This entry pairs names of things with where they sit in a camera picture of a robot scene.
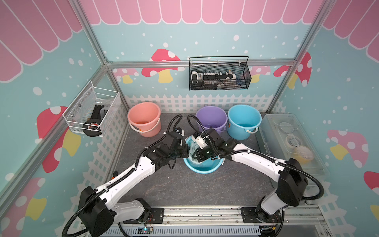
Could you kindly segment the teal bucket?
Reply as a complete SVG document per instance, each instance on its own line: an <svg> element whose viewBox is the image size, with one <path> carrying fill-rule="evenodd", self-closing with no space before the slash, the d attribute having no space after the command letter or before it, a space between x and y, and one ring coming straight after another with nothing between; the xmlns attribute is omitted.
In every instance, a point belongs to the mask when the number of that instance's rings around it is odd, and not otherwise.
<svg viewBox="0 0 379 237"><path fill-rule="evenodd" d="M228 110L227 132L235 140L245 140L258 131L262 122L260 112L249 105L235 105Z"/></svg>
<svg viewBox="0 0 379 237"><path fill-rule="evenodd" d="M186 143L189 144L192 141L191 136L186 138ZM192 171L199 174L209 174L216 171L220 166L222 166L225 162L224 159L214 160L208 159L200 164L192 163L189 158L184 159L186 166Z"/></svg>

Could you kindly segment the light green cloth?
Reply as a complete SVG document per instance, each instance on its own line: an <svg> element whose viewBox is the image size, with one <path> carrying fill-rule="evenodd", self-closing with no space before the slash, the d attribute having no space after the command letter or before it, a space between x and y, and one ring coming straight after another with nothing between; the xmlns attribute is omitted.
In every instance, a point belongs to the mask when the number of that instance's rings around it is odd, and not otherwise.
<svg viewBox="0 0 379 237"><path fill-rule="evenodd" d="M189 143L189 159L194 164L200 164L200 162L197 159L197 149L199 148L198 144L196 142L190 141Z"/></svg>

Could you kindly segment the purple bucket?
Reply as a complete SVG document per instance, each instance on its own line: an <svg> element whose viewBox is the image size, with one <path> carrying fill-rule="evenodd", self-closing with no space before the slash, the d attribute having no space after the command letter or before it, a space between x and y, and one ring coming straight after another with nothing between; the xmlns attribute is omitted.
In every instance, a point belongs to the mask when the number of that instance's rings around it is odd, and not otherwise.
<svg viewBox="0 0 379 237"><path fill-rule="evenodd" d="M195 116L206 130L213 128L220 135L227 130L228 116L219 107L205 106L199 109Z"/></svg>

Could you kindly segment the pink bucket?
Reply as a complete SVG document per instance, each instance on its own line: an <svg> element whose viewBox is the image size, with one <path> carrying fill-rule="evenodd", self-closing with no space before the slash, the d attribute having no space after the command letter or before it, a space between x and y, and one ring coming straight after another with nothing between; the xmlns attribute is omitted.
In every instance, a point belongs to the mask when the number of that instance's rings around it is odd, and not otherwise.
<svg viewBox="0 0 379 237"><path fill-rule="evenodd" d="M154 137L161 131L160 116L160 107L153 102L139 103L127 114L131 129L143 137Z"/></svg>

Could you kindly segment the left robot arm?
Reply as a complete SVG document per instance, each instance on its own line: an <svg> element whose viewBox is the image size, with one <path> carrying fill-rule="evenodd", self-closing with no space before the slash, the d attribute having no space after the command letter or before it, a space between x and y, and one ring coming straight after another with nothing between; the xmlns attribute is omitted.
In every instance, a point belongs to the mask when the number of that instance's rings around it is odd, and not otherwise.
<svg viewBox="0 0 379 237"><path fill-rule="evenodd" d="M164 136L145 147L135 163L109 182L85 188L80 196L78 210L68 220L63 237L78 237L89 233L93 237L104 234L114 223L126 220L146 221L151 207L142 198L131 202L119 200L139 182L160 168L173 168L178 158L187 158L189 146L184 140L184 130L178 127L182 115L176 115L169 123Z"/></svg>

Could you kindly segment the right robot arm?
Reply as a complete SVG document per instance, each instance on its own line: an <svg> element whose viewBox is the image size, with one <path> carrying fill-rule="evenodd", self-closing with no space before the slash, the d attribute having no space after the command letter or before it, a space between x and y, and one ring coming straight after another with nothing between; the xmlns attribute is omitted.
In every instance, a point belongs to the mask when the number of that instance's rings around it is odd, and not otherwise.
<svg viewBox="0 0 379 237"><path fill-rule="evenodd" d="M198 148L191 157L198 162L227 159L241 163L268 176L277 183L269 195L264 196L254 210L254 215L262 223L277 215L289 206L298 206L301 201L317 200L323 197L321 182L303 171L300 163L293 158L282 160L270 157L244 144L233 140L224 140L213 128L205 129L200 120L189 115L187 121L194 119L200 126L192 136Z"/></svg>

